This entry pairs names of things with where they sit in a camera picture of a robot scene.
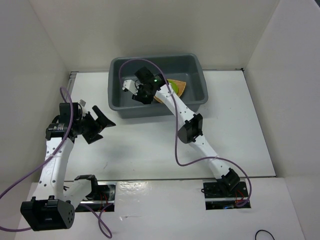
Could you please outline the green plastic plate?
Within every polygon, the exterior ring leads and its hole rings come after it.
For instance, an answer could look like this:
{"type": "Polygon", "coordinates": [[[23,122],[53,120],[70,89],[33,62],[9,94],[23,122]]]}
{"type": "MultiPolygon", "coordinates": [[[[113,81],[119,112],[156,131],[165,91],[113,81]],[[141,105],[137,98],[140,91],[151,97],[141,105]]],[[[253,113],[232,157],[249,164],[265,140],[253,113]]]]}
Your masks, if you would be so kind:
{"type": "Polygon", "coordinates": [[[177,85],[177,81],[174,79],[167,79],[169,85],[171,86],[172,90],[178,95],[179,87],[177,85]]]}

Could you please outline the woven bamboo fan-shaped basket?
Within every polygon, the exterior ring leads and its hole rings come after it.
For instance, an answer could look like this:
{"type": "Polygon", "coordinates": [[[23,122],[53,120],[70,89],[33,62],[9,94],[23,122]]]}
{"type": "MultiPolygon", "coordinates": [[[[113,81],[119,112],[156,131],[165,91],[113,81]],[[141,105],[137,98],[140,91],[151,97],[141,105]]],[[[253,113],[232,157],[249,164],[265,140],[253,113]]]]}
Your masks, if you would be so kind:
{"type": "MultiPolygon", "coordinates": [[[[168,91],[168,88],[167,88],[167,86],[166,86],[165,81],[163,81],[163,83],[164,83],[164,86],[165,86],[164,88],[165,88],[165,90],[166,90],[165,96],[168,97],[168,96],[170,96],[171,94],[170,94],[170,92],[168,91]]],[[[176,95],[180,98],[180,97],[183,95],[184,91],[185,91],[185,88],[186,88],[187,83],[186,83],[185,81],[180,81],[180,80],[176,80],[176,83],[177,83],[177,86],[178,86],[178,88],[179,88],[178,94],[176,94],[176,95]]],[[[160,98],[158,98],[156,95],[153,97],[153,99],[156,100],[157,102],[163,104],[163,101],[162,101],[160,98]]]]}

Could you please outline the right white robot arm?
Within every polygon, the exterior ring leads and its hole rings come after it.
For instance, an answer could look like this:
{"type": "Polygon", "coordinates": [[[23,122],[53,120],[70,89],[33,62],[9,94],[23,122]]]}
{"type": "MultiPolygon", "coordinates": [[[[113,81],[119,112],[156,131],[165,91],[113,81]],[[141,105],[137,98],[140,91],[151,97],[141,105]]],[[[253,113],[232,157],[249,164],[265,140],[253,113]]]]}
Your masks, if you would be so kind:
{"type": "Polygon", "coordinates": [[[134,74],[140,84],[132,99],[145,105],[158,98],[177,118],[175,144],[181,141],[201,153],[204,161],[216,178],[219,192],[224,197],[231,196],[240,182],[239,175],[227,164],[218,159],[218,154],[210,146],[203,133],[203,116],[193,112],[175,93],[171,85],[166,85],[161,74],[154,75],[142,67],[134,74]]]}

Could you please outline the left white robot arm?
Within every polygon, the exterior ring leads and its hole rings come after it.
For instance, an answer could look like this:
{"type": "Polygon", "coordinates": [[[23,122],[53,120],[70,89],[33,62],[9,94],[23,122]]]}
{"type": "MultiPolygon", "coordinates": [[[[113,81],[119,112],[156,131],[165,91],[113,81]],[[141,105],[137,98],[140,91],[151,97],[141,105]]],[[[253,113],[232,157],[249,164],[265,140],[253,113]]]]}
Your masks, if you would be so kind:
{"type": "Polygon", "coordinates": [[[74,223],[79,204],[85,199],[94,200],[103,195],[93,174],[77,176],[72,185],[64,189],[75,139],[83,136],[88,144],[92,144],[103,138],[100,133],[105,128],[116,125],[96,105],[92,110],[97,118],[92,117],[82,102],[60,103],[59,115],[45,131],[49,162],[42,167],[31,199],[22,202],[20,207],[22,216],[35,232],[69,229],[74,223]]]}

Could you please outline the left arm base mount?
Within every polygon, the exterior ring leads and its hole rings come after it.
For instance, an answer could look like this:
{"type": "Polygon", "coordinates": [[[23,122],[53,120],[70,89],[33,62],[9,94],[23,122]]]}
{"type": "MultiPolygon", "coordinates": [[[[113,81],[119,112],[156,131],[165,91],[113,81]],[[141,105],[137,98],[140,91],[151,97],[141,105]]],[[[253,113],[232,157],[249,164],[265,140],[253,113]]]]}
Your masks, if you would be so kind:
{"type": "Polygon", "coordinates": [[[114,212],[116,186],[115,181],[98,181],[98,193],[94,196],[85,197],[80,203],[87,205],[96,213],[99,213],[105,206],[107,208],[104,212],[114,212]]]}

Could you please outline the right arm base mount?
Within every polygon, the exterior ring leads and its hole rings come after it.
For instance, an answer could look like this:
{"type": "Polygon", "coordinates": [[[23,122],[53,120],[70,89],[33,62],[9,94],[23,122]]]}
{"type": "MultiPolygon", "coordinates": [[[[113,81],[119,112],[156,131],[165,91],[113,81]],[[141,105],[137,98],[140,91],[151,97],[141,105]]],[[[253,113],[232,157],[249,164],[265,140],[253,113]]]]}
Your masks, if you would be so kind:
{"type": "Polygon", "coordinates": [[[251,208],[252,188],[247,180],[242,179],[231,192],[224,194],[216,180],[205,179],[200,191],[207,211],[251,208]]]}

